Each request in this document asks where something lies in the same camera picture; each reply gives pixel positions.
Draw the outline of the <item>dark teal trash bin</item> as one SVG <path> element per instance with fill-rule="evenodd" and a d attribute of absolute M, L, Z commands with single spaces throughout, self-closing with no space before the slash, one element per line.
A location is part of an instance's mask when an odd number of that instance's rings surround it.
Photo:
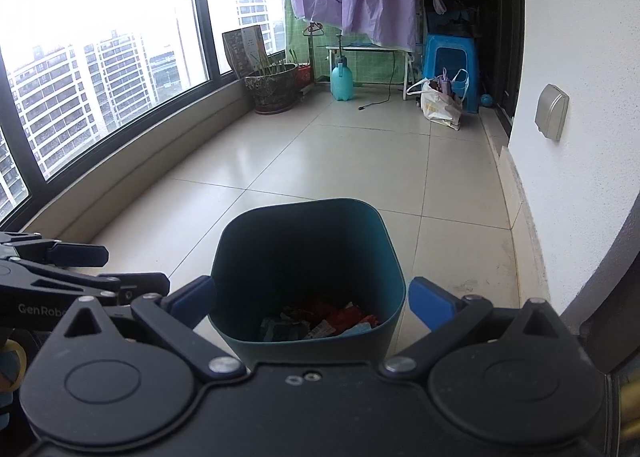
<path fill-rule="evenodd" d="M 384 359 L 406 299 L 383 217 L 369 203 L 328 199 L 263 206 L 222 231 L 213 261 L 217 296 L 207 319 L 247 367 Z M 287 307 L 352 302 L 381 324 L 367 333 L 262 342 L 262 320 Z"/>

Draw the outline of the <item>red trash in bin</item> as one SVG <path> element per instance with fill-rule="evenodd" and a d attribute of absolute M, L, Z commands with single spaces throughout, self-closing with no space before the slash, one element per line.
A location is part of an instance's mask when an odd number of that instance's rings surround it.
<path fill-rule="evenodd" d="M 314 303 L 287 307 L 266 316 L 260 323 L 259 340 L 274 343 L 355 336 L 380 324 L 378 316 L 363 313 L 352 302 L 337 309 Z"/>

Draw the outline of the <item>cream tote bag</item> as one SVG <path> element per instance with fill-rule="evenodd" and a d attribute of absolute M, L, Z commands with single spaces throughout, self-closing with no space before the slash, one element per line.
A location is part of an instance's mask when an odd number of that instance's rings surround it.
<path fill-rule="evenodd" d="M 461 124 L 463 100 L 451 93 L 442 93 L 435 80 L 423 79 L 407 88 L 406 96 L 417 97 L 426 120 L 458 131 Z"/>

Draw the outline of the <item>small blue ball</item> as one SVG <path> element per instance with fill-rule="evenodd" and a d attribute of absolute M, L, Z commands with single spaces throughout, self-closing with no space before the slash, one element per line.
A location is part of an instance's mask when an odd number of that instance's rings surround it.
<path fill-rule="evenodd" d="M 482 96 L 480 96 L 480 105 L 484 107 L 491 107 L 492 105 L 494 105 L 494 100 L 489 94 L 483 94 Z"/>

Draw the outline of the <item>dark ceramic plant pot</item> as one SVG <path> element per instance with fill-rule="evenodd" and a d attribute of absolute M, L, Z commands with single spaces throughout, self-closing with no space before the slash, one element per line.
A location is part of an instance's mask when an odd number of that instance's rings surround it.
<path fill-rule="evenodd" d="M 254 109 L 259 114 L 277 114 L 290 110 L 299 100 L 298 67 L 294 64 L 274 64 L 244 78 Z"/>

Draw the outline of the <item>cardboard box by window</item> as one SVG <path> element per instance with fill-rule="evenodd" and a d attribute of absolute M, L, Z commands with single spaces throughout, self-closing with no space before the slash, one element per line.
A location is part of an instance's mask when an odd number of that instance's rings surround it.
<path fill-rule="evenodd" d="M 268 65 L 262 28 L 259 24 L 222 34 L 224 54 L 232 71 L 240 79 Z"/>

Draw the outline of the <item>blue plastic stool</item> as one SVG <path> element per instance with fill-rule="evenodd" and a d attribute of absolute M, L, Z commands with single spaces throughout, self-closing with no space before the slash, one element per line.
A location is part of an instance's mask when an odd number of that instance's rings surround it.
<path fill-rule="evenodd" d="M 435 79 L 447 71 L 452 91 L 463 100 L 463 109 L 477 113 L 480 105 L 480 66 L 472 38 L 430 34 L 424 50 L 423 76 Z"/>

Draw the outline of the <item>teal spray bottle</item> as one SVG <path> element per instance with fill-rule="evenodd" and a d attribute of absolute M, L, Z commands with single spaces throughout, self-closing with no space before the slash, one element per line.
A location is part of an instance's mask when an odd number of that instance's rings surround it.
<path fill-rule="evenodd" d="M 330 76 L 331 94 L 337 102 L 348 102 L 354 97 L 352 70 L 344 56 L 337 56 Z"/>

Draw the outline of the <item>white metal rack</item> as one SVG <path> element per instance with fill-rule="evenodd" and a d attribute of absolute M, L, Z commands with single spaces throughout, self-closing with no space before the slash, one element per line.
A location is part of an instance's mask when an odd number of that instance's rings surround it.
<path fill-rule="evenodd" d="M 406 97 L 412 80 L 412 53 L 370 44 L 342 47 L 335 44 L 324 48 L 329 73 L 337 67 L 338 58 L 345 57 L 354 87 L 397 88 L 401 96 Z"/>

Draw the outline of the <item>grey wall socket cover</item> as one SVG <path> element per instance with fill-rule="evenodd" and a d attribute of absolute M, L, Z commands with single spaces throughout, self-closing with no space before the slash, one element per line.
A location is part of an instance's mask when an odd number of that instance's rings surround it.
<path fill-rule="evenodd" d="M 569 103 L 570 96 L 556 85 L 544 87 L 538 98 L 535 123 L 545 138 L 559 142 Z"/>

